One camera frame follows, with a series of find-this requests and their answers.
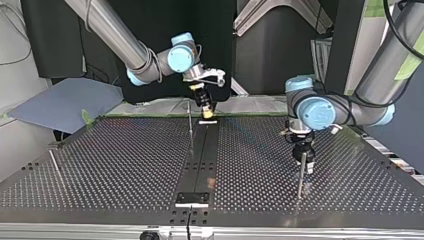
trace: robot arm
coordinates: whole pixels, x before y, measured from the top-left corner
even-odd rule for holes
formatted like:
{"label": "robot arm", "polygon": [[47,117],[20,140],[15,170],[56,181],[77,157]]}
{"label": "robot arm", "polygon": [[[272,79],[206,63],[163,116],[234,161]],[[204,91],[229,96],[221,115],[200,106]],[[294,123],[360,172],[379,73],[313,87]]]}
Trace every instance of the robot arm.
{"label": "robot arm", "polygon": [[[404,39],[415,43],[424,30],[424,4],[407,4],[396,27]],[[286,93],[291,132],[302,134],[334,124],[387,124],[395,112],[392,103],[408,82],[409,76],[401,77],[398,73],[409,55],[390,31],[351,98],[320,96],[313,91],[312,80],[307,77],[288,80]]]}
{"label": "robot arm", "polygon": [[[204,69],[200,54],[190,33],[171,39],[172,48],[158,54],[147,48],[131,33],[107,0],[65,0],[112,51],[125,63],[127,73],[134,85],[140,86],[161,81],[162,76],[182,73],[190,83],[196,103],[204,118],[213,116],[212,100],[205,83],[222,87],[225,73],[218,69]],[[215,81],[203,78],[215,77]]]}

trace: white wall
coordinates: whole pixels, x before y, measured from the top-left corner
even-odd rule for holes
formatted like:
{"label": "white wall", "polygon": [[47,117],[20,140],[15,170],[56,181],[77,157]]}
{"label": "white wall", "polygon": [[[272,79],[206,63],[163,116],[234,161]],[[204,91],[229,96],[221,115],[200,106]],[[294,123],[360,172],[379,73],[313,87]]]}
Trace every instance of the white wall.
{"label": "white wall", "polygon": [[[0,0],[20,9],[18,0]],[[13,13],[4,10],[18,27]],[[9,24],[0,12],[0,64],[27,55],[29,43]],[[51,130],[1,118],[11,108],[48,88],[46,79],[38,77],[32,55],[25,61],[0,66],[0,181],[22,165],[38,158],[48,143],[54,140]]]}

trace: black cable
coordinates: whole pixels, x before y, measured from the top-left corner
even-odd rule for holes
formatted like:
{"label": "black cable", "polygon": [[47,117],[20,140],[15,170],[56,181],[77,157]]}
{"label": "black cable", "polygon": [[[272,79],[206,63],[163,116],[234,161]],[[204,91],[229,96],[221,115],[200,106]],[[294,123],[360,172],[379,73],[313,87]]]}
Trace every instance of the black cable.
{"label": "black cable", "polygon": [[29,48],[29,51],[28,51],[28,53],[25,57],[18,59],[18,60],[15,60],[15,61],[12,61],[12,62],[0,63],[0,66],[12,65],[12,64],[15,64],[15,63],[23,62],[31,56],[31,53],[32,53],[32,48]]}
{"label": "black cable", "polygon": [[186,225],[187,240],[191,240],[190,221],[191,221],[191,210],[192,209],[193,209],[193,207],[190,207],[190,213],[188,214],[187,225]]}
{"label": "black cable", "polygon": [[388,107],[392,104],[395,104],[396,102],[398,102],[403,97],[403,95],[405,95],[405,92],[408,89],[409,84],[411,83],[411,80],[412,80],[412,77],[414,76],[414,74],[415,74],[415,72],[406,80],[406,83],[403,86],[402,91],[399,93],[399,95],[394,100],[390,101],[389,103],[374,104],[374,103],[367,102],[366,100],[362,99],[356,91],[354,92],[354,95],[360,102],[354,101],[354,100],[352,100],[352,101],[354,103],[358,104],[358,105],[370,107],[370,108],[384,108],[384,107]]}
{"label": "black cable", "polygon": [[388,0],[383,0],[383,6],[384,6],[384,13],[386,14],[386,19],[387,22],[389,23],[389,27],[392,30],[393,34],[395,35],[395,37],[399,40],[399,42],[406,48],[408,49],[409,52],[411,52],[412,54],[414,54],[417,58],[424,60],[424,55],[421,54],[420,52],[418,52],[415,48],[413,48],[412,46],[410,46],[405,39],[403,39],[403,37],[400,35],[399,31],[396,29],[395,23],[393,21],[392,15],[390,14],[390,8],[389,8],[389,3]]}
{"label": "black cable", "polygon": [[319,10],[318,10],[318,14],[317,14],[317,21],[315,22],[315,39],[314,39],[314,51],[315,51],[315,60],[316,60],[316,67],[317,67],[317,74],[318,74],[318,82],[321,84],[324,92],[327,92],[327,89],[325,88],[325,84],[324,82],[322,82],[322,76],[321,76],[321,71],[320,71],[320,66],[319,66],[319,61],[318,61],[318,49],[317,49],[317,38],[318,38],[318,23],[319,23],[319,18],[321,16],[321,11],[322,11],[322,6],[319,6]]}
{"label": "black cable", "polygon": [[86,65],[87,65],[87,67],[88,68],[91,68],[92,70],[94,69],[94,70],[96,70],[96,71],[98,71],[98,72],[100,72],[101,74],[103,74],[105,77],[106,77],[106,80],[104,80],[103,78],[100,78],[98,75],[96,75],[95,73],[94,73],[94,71],[93,71],[93,75],[94,76],[97,76],[102,82],[104,82],[104,83],[109,83],[109,75],[107,75],[107,73],[105,73],[103,70],[101,70],[100,68],[97,68],[97,67],[95,67],[95,66],[93,66],[93,65],[91,65],[91,64],[89,64],[89,63],[86,63]]}
{"label": "black cable", "polygon": [[[16,17],[18,17],[18,19],[20,19],[20,21],[23,21],[23,20],[21,20],[22,19],[22,16],[19,16],[18,15],[18,13],[14,10],[14,9],[12,9],[12,7],[10,7],[9,5],[7,5],[7,4],[5,4],[5,5],[0,5],[0,7],[6,7],[6,8],[8,8],[8,9],[10,9],[15,15],[16,15]],[[3,10],[2,9],[0,9],[0,11],[4,14],[4,16],[6,17],[6,19],[9,21],[9,23],[12,25],[12,27],[22,36],[22,38],[24,39],[24,40],[26,40],[27,42],[28,42],[28,38],[25,36],[25,34],[24,33],[22,33],[20,30],[19,30],[19,28],[15,25],[15,23],[9,18],[9,16],[7,16],[7,14],[5,13],[5,12],[3,12]],[[4,63],[0,63],[0,66],[6,66],[6,65],[12,65],[12,64],[15,64],[15,63],[20,63],[20,62],[23,62],[23,61],[25,61],[25,60],[27,60],[30,56],[31,56],[31,53],[32,53],[32,48],[31,48],[31,45],[29,46],[29,50],[28,50],[28,53],[24,56],[24,57],[22,57],[22,58],[20,58],[20,59],[18,59],[18,60],[14,60],[14,61],[11,61],[11,62],[4,62]]]}

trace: gray panel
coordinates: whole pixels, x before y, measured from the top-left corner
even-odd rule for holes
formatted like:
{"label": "gray panel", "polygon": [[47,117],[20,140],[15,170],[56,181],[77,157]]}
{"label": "gray panel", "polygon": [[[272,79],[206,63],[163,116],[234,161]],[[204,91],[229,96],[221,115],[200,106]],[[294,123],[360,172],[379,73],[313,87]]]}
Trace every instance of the gray panel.
{"label": "gray panel", "polygon": [[67,78],[11,110],[18,120],[66,133],[75,133],[89,117],[106,114],[122,102],[121,89],[86,78]]}

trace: green tape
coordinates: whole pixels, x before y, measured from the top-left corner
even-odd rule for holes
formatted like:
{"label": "green tape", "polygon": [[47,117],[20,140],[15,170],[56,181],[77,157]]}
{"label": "green tape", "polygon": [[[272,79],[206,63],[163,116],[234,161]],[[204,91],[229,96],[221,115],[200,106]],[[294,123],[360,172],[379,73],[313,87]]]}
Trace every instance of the green tape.
{"label": "green tape", "polygon": [[94,119],[90,116],[87,110],[83,109],[81,115],[86,125],[91,125],[94,123]]}
{"label": "green tape", "polygon": [[352,96],[354,92],[355,92],[355,90],[347,90],[346,95],[347,96]]}
{"label": "green tape", "polygon": [[[417,42],[414,45],[414,48],[424,54],[424,32],[421,33]],[[421,64],[422,60],[417,58],[414,54],[410,53],[406,58],[405,62],[402,64],[399,72],[397,73],[395,80],[403,81],[411,77],[415,72],[415,69]]]}
{"label": "green tape", "polygon": [[365,17],[384,17],[384,7],[382,0],[368,0],[365,10]]}

